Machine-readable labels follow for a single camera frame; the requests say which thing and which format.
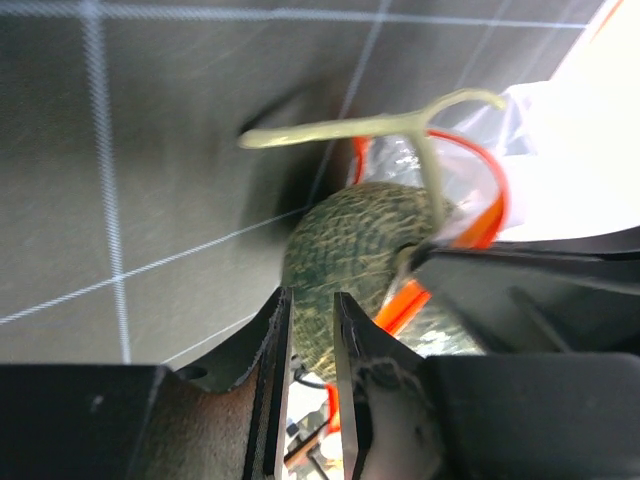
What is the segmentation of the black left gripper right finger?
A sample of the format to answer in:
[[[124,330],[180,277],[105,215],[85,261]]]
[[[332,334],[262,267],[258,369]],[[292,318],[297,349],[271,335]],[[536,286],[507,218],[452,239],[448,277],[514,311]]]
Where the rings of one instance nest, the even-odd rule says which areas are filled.
[[[635,479],[627,354],[421,357],[334,297],[348,479]]]

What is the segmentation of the black grid cutting mat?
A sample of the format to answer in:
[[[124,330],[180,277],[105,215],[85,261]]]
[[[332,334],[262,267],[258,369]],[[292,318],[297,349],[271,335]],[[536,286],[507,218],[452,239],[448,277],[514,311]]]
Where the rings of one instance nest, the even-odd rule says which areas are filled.
[[[200,356],[279,281],[347,143],[245,129],[549,77],[596,1],[5,1],[1,359]]]

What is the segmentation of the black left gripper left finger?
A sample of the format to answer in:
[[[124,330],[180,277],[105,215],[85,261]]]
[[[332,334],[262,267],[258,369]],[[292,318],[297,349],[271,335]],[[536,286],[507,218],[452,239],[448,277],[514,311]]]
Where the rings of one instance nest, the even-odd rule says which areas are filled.
[[[189,365],[5,364],[5,479],[278,479],[293,295]]]

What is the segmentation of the clear zip bag orange zipper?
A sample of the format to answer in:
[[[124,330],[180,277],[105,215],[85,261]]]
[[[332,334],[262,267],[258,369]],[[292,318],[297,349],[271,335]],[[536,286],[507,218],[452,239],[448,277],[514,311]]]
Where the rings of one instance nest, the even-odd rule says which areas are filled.
[[[355,147],[351,185],[434,181],[454,212],[427,244],[481,250],[502,242],[612,239],[639,249],[638,15],[637,2],[616,3],[549,80],[489,91],[505,101],[502,109],[465,101],[432,117],[418,130],[434,140],[436,162],[427,174],[406,137],[349,138]],[[333,295],[333,340],[338,293],[349,294]],[[411,271],[390,303],[367,317],[425,358],[563,354],[482,349]],[[340,460],[344,473],[337,367],[335,381],[326,384],[331,416],[321,451]]]

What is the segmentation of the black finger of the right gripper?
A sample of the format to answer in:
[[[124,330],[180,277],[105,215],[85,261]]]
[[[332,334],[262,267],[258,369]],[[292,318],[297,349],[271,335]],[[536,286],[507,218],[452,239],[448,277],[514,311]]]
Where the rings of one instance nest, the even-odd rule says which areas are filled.
[[[410,271],[491,353],[639,350],[639,249],[629,241],[418,247]]]

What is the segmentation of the netted green melon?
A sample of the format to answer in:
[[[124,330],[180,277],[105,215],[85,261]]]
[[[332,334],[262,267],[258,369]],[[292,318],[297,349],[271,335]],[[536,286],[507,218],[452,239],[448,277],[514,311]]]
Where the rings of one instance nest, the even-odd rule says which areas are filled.
[[[275,129],[250,129],[238,144],[265,149],[302,143],[400,136],[417,154],[421,174],[435,166],[434,140],[419,128],[440,111],[465,101],[483,101],[502,109],[499,96],[462,89],[426,107],[396,115],[377,115]],[[417,248],[436,238],[454,205],[434,181],[414,186],[364,180],[330,195],[312,207],[294,229],[282,266],[281,284],[294,291],[294,348],[308,371],[326,383],[336,379],[333,295],[351,294],[369,317],[391,301],[405,279]]]

